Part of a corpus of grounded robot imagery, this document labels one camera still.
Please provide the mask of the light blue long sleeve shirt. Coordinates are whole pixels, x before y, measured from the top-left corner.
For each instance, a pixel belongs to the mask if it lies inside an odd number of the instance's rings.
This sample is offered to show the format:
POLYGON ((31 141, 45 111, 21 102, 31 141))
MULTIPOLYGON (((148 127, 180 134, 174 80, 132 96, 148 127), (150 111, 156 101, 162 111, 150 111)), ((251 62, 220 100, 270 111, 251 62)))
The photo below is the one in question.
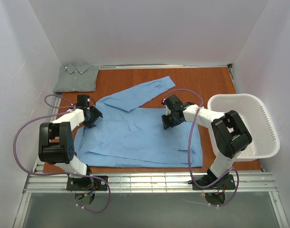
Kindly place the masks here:
MULTIPOLYGON (((163 108, 144 104, 174 87, 169 76, 105 96, 96 102, 103 118, 95 127, 78 129, 74 148, 78 159, 99 167, 186 168, 191 123, 164 130, 163 108)), ((198 128, 191 141, 191 166, 202 167, 198 128)))

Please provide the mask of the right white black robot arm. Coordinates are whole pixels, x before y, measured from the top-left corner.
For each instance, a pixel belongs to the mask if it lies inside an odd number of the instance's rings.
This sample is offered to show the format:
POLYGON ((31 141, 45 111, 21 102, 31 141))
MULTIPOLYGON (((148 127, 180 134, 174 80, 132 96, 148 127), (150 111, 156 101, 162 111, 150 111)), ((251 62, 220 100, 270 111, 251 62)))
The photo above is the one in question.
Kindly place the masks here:
POLYGON ((166 114, 162 115, 164 129, 172 128, 183 122, 191 122, 188 139, 188 168, 192 182, 200 189, 217 185, 232 169, 240 152, 252 143, 252 136, 240 115, 231 110, 227 113, 205 109, 192 102, 183 103, 176 95, 162 100, 166 114), (207 175, 195 180, 191 168, 191 141, 195 125, 203 126, 212 131, 212 142, 216 143, 217 154, 207 175))

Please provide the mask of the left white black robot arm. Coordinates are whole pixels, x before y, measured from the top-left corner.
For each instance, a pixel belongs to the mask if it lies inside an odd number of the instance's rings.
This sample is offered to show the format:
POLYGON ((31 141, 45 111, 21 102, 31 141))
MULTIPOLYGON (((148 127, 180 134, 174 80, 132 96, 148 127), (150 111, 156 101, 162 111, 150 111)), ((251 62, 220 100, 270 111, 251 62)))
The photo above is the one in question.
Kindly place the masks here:
POLYGON ((75 156, 72 131, 79 125, 95 127, 103 114, 90 102, 89 95, 78 95, 74 105, 58 119, 39 128, 38 156, 42 162, 56 165, 72 178, 88 178, 90 169, 75 156))

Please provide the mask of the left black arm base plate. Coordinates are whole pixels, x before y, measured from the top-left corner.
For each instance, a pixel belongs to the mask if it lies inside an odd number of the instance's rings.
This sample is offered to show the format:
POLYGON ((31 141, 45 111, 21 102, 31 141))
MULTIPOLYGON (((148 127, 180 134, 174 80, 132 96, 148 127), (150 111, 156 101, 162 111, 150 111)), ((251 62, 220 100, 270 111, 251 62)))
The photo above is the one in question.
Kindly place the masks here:
POLYGON ((67 191, 91 191, 91 190, 107 190, 107 186, 104 181, 91 178, 71 178, 67 180, 67 191))

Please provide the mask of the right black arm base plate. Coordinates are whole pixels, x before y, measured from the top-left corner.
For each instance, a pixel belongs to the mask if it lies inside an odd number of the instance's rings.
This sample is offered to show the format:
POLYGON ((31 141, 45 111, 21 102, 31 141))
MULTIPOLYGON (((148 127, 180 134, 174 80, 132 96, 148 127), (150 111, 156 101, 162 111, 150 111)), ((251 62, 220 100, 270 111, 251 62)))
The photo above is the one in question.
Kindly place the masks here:
MULTIPOLYGON (((206 186, 206 185, 211 184, 212 182, 213 180, 208 175, 204 175, 200 179, 196 180, 196 183, 200 186, 206 186)), ((218 190, 218 189, 225 189, 225 190, 236 189, 233 175, 227 174, 217 183, 215 183, 209 188, 206 188, 206 190, 218 190)))

